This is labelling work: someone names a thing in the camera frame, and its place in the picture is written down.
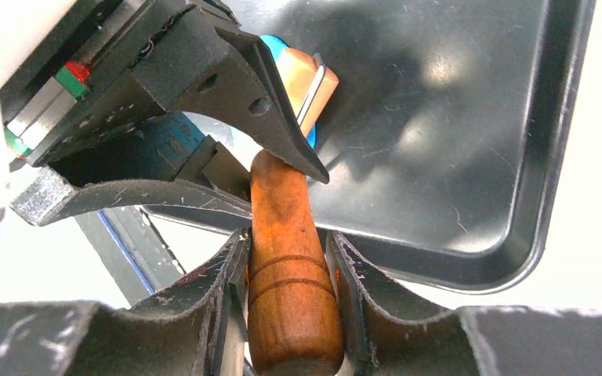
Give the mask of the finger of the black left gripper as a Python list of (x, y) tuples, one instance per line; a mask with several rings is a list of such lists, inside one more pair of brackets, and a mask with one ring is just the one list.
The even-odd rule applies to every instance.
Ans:
[(205, 72), (176, 103), (176, 109), (230, 125), (320, 183), (329, 174), (301, 133), (270, 50), (243, 31), (212, 27), (201, 37), (194, 63)]
[(252, 217), (247, 201), (182, 179), (171, 182), (123, 179), (75, 186), (53, 168), (44, 166), (15, 173), (9, 187), (9, 207), (32, 226), (47, 226), (88, 212), (133, 205), (196, 208)]

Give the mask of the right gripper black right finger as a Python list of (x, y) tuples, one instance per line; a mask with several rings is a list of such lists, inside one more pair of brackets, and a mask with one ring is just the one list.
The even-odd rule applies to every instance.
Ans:
[(345, 331), (342, 375), (602, 375), (602, 309), (447, 309), (341, 233), (328, 233), (326, 255)]

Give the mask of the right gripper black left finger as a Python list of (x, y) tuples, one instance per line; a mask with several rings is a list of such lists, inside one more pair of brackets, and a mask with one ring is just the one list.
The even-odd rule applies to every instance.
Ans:
[(249, 375), (236, 230), (207, 262), (130, 309), (90, 301), (0, 304), (0, 375)]

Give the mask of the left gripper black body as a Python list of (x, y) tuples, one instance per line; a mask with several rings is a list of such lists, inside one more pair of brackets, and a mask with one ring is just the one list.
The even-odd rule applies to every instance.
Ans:
[(0, 88), (14, 157), (56, 172), (178, 172), (193, 114), (239, 125), (239, 23), (221, 1), (79, 1)]

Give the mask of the wooden rolling pin roller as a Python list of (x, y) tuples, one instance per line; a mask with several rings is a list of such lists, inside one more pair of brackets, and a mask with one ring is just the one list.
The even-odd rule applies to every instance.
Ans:
[(259, 375), (334, 375), (344, 357), (343, 328), (306, 177), (261, 150), (250, 181), (252, 365)]

